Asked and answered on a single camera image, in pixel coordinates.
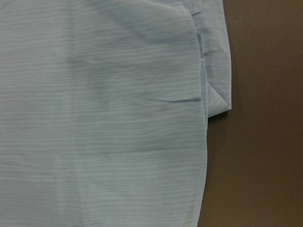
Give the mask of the light blue button-up shirt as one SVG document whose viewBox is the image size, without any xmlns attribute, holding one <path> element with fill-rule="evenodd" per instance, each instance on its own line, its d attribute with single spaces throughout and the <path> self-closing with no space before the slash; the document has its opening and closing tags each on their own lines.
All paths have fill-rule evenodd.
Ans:
<svg viewBox="0 0 303 227">
<path fill-rule="evenodd" d="M 1 1 L 1 226 L 197 226 L 231 107 L 221 0 Z"/>
</svg>

